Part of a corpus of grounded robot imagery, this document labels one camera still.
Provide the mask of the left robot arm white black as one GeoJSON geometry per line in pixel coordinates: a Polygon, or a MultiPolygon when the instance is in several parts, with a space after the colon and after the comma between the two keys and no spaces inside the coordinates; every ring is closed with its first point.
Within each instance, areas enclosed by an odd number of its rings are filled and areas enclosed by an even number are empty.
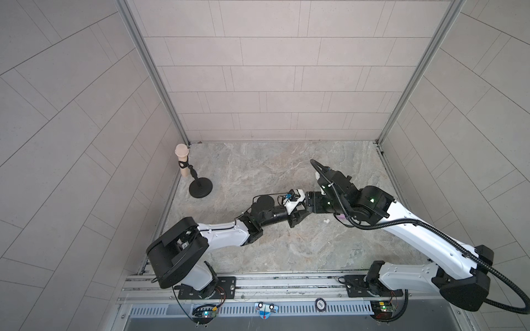
{"type": "Polygon", "coordinates": [[[263,235],[264,227],[285,221],[294,228],[313,212],[303,194],[291,192],[280,198],[277,202],[270,195],[255,197],[251,207],[229,223],[181,219],[146,248],[155,273],[153,281],[162,289],[182,283],[196,291],[211,292],[218,276],[210,264],[200,264],[205,253],[250,245],[263,235]]]}

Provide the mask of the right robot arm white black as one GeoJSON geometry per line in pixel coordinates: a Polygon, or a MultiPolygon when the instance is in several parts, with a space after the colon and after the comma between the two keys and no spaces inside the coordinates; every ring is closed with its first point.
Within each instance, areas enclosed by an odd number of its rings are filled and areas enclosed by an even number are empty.
{"type": "Polygon", "coordinates": [[[374,295],[391,291],[437,292],[459,308],[475,312],[487,303],[493,252],[464,244],[431,226],[393,196],[375,186],[358,189],[349,176],[313,160],[320,191],[310,192],[306,207],[334,214],[348,228],[386,230],[426,255],[428,264],[372,263],[365,283],[374,295]]]}

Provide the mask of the round black sticker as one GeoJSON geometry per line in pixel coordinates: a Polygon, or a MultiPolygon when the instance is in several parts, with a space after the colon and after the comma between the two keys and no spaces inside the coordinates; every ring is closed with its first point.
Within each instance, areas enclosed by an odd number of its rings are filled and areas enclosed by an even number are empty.
{"type": "Polygon", "coordinates": [[[323,298],[317,298],[315,300],[315,309],[319,313],[323,313],[327,310],[327,302],[323,298]]]}

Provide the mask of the blue white small device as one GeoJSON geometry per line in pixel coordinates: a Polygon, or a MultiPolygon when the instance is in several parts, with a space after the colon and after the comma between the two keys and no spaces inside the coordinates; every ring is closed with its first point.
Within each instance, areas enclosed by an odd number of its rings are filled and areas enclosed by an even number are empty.
{"type": "Polygon", "coordinates": [[[278,311],[278,308],[279,307],[276,306],[274,303],[255,303],[255,310],[258,312],[259,318],[261,319],[268,319],[272,314],[278,311]]]}

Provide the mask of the beige microphone on black stand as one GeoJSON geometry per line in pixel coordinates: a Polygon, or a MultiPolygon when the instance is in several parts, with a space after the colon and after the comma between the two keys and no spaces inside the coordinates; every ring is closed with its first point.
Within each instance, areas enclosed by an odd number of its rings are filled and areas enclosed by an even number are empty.
{"type": "Polygon", "coordinates": [[[207,197],[213,190],[213,183],[210,179],[199,177],[196,169],[189,163],[189,147],[179,143],[175,147],[175,155],[178,159],[178,165],[183,177],[191,176],[193,181],[189,186],[189,194],[196,199],[207,197]]]}

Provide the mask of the right green circuit board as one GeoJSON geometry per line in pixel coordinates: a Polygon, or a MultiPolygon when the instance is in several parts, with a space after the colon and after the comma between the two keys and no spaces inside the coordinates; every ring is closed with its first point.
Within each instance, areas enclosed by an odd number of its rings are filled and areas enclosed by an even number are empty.
{"type": "Polygon", "coordinates": [[[373,314],[371,317],[377,321],[386,321],[393,317],[396,308],[390,301],[371,301],[373,314]]]}

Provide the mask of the green circuit board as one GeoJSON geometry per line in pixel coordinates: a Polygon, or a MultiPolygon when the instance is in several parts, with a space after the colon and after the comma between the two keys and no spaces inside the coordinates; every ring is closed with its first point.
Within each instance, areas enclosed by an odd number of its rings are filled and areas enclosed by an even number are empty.
{"type": "Polygon", "coordinates": [[[390,301],[371,301],[373,314],[371,317],[377,321],[386,321],[393,317],[396,308],[390,301]]]}
{"type": "Polygon", "coordinates": [[[207,325],[217,317],[218,313],[219,308],[214,304],[201,305],[193,309],[192,320],[197,325],[207,325]]]}

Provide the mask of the left green circuit board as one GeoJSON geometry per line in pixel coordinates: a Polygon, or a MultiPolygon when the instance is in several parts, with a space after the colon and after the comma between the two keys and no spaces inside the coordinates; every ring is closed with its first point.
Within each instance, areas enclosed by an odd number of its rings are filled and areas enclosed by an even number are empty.
{"type": "Polygon", "coordinates": [[[193,309],[192,320],[197,325],[207,325],[217,317],[218,313],[219,308],[214,304],[201,305],[193,309]]]}

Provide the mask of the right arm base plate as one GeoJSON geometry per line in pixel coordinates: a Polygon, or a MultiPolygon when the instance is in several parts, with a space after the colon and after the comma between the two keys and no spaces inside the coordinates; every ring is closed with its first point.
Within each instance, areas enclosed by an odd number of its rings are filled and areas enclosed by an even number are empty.
{"type": "Polygon", "coordinates": [[[378,279],[365,280],[364,275],[346,275],[338,279],[346,287],[348,297],[402,297],[402,290],[390,290],[378,279]]]}

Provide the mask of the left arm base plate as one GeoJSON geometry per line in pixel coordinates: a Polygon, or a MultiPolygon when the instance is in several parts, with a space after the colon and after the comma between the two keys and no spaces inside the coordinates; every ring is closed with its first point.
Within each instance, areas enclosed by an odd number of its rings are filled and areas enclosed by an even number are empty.
{"type": "Polygon", "coordinates": [[[179,300],[222,300],[233,299],[235,297],[235,277],[219,277],[215,284],[211,283],[203,290],[198,291],[189,285],[179,285],[179,300]]]}

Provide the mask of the aluminium rail frame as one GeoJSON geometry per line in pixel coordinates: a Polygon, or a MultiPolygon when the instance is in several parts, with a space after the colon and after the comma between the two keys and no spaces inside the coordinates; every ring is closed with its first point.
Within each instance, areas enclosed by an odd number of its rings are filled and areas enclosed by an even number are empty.
{"type": "MultiPolygon", "coordinates": [[[[338,279],[347,275],[363,277],[358,270],[332,272],[302,273],[241,273],[221,274],[220,277],[234,277],[235,283],[226,290],[226,303],[279,303],[283,301],[309,301],[317,298],[326,301],[379,301],[390,299],[376,297],[360,288],[351,288],[341,284],[338,279]]],[[[117,303],[219,303],[218,293],[205,299],[192,294],[189,299],[179,297],[179,290],[162,289],[153,282],[153,274],[129,276],[126,278],[121,292],[117,295],[117,303]]]]}

